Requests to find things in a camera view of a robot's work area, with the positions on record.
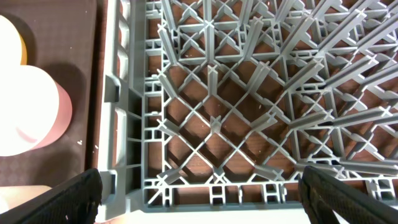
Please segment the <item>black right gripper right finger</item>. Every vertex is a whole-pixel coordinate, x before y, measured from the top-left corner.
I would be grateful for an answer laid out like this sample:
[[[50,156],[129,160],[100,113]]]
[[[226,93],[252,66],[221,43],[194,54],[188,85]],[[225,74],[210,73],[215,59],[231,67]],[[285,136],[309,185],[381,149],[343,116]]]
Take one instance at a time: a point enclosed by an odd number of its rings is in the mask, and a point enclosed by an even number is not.
[[[396,209],[313,166],[304,168],[298,192],[311,223],[338,223],[339,215],[348,223],[397,224]]]

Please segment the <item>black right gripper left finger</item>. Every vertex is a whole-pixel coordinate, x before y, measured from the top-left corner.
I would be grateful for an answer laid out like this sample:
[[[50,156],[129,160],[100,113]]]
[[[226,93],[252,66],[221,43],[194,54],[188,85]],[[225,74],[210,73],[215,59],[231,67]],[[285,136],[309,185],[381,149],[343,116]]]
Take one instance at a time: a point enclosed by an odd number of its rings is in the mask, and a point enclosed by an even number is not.
[[[1,214],[1,223],[94,223],[103,185],[97,169],[72,179]]]

